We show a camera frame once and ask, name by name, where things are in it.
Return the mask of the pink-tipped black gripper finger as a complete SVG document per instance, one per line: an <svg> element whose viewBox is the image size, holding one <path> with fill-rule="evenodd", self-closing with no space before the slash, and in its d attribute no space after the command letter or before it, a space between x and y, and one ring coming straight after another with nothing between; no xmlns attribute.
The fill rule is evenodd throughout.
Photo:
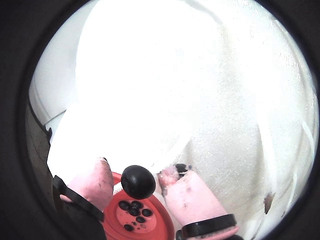
<svg viewBox="0 0 320 240"><path fill-rule="evenodd" d="M57 175L53 186L62 201L62 212L86 240L106 240L104 209L113 198L114 178L104 157L94 158L68 184Z"/></svg>

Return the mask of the stained pink-tipped gripper finger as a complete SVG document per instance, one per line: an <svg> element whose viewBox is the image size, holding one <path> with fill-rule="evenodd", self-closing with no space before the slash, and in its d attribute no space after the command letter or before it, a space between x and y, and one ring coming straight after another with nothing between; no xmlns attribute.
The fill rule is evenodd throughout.
<svg viewBox="0 0 320 240"><path fill-rule="evenodd" d="M178 163L157 173L167 209L181 225L177 240L241 240L233 214L226 211L192 169Z"/></svg>

